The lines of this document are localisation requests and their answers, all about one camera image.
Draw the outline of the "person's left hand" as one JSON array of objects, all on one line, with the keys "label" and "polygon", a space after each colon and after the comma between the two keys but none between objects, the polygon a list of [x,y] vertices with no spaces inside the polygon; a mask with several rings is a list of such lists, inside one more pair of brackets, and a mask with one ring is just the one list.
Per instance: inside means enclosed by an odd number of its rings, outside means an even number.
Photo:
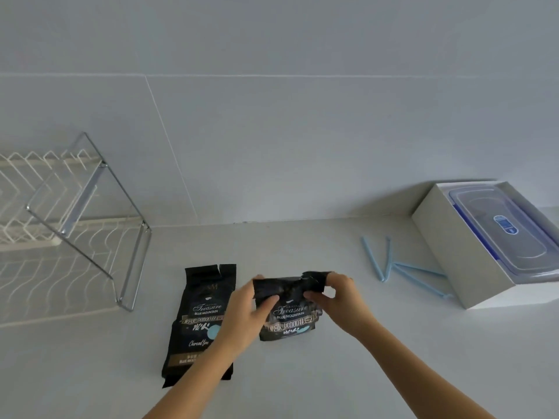
[{"label": "person's left hand", "polygon": [[264,276],[255,276],[231,294],[220,331],[214,340],[233,358],[238,357],[259,335],[270,313],[270,310],[256,310],[253,306],[254,282],[258,280],[264,280]]}]

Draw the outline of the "person's right hand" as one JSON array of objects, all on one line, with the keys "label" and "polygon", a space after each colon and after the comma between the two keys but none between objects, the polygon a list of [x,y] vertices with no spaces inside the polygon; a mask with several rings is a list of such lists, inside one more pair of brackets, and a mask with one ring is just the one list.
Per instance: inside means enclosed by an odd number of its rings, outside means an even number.
[{"label": "person's right hand", "polygon": [[332,304],[317,304],[344,331],[358,340],[382,328],[366,305],[352,278],[330,272],[326,286],[335,290]]}]

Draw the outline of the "person's left forearm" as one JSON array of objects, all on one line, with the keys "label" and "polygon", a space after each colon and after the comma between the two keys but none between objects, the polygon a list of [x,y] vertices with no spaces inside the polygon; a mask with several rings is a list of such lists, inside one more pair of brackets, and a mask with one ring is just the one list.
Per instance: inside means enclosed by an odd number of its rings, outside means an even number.
[{"label": "person's left forearm", "polygon": [[254,338],[222,335],[142,419],[199,419],[229,366]]}]

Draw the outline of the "black coffee bag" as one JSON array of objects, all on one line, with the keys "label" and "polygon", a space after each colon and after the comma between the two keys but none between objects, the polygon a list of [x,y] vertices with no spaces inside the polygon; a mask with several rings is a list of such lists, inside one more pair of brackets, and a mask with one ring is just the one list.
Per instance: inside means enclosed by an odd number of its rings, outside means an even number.
[{"label": "black coffee bag", "polygon": [[276,341],[314,330],[323,310],[305,298],[304,293],[322,293],[328,274],[328,271],[306,271],[301,276],[254,280],[257,307],[271,296],[279,297],[262,326],[259,339]]},{"label": "black coffee bag", "polygon": [[174,386],[217,337],[235,290],[236,264],[187,267],[185,276],[162,368],[163,388]]}]

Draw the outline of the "white cardboard box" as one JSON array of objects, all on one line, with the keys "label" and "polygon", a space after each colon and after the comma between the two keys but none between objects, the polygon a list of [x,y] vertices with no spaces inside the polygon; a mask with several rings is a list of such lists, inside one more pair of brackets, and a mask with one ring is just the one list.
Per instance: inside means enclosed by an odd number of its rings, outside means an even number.
[{"label": "white cardboard box", "polygon": [[559,301],[559,281],[515,284],[455,209],[448,192],[476,182],[436,183],[412,220],[466,310]]}]

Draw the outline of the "clear plastic food container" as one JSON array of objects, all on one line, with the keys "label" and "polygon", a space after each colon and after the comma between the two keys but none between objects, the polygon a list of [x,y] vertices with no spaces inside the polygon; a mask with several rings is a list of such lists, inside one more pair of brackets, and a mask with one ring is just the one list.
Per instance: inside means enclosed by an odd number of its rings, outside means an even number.
[{"label": "clear plastic food container", "polygon": [[500,188],[469,185],[448,197],[515,284],[559,281],[559,243]]}]

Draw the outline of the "person's right forearm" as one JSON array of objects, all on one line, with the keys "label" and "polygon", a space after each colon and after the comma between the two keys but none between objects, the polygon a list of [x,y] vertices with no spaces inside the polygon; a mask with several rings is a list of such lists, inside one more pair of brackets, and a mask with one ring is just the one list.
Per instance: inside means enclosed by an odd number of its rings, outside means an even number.
[{"label": "person's right forearm", "polygon": [[360,324],[352,335],[374,357],[417,419],[496,419],[375,319]]}]

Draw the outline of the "flat black coffee bag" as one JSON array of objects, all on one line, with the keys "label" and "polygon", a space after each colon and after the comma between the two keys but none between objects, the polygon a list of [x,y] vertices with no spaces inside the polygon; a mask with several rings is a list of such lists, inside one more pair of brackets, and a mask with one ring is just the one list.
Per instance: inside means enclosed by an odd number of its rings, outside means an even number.
[{"label": "flat black coffee bag", "polygon": [[217,337],[235,290],[236,264],[187,267],[185,276],[162,368],[163,388],[174,386]]}]

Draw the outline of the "light blue sealing clip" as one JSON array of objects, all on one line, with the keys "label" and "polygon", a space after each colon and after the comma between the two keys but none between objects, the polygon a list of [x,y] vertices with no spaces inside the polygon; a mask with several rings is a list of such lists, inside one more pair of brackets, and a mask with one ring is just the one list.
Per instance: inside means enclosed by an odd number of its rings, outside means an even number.
[{"label": "light blue sealing clip", "polygon": [[362,246],[367,253],[368,259],[373,267],[374,272],[376,273],[379,281],[386,282],[389,277],[393,266],[393,247],[392,247],[392,239],[389,236],[386,236],[386,264],[384,271],[381,270],[379,263],[375,260],[374,254],[372,252],[371,247],[369,246],[368,240],[365,236],[360,238]]},{"label": "light blue sealing clip", "polygon": [[412,282],[413,284],[417,285],[418,287],[421,287],[421,288],[435,294],[436,296],[438,296],[442,299],[451,299],[451,298],[454,297],[453,294],[445,293],[445,292],[439,290],[438,288],[430,285],[428,282],[422,281],[419,278],[412,275],[411,273],[407,272],[406,270],[404,270],[404,268],[406,268],[407,266],[404,266],[404,264],[402,264],[402,263],[392,262],[391,267],[392,267],[392,269],[395,269],[404,278],[406,278],[408,281]]}]

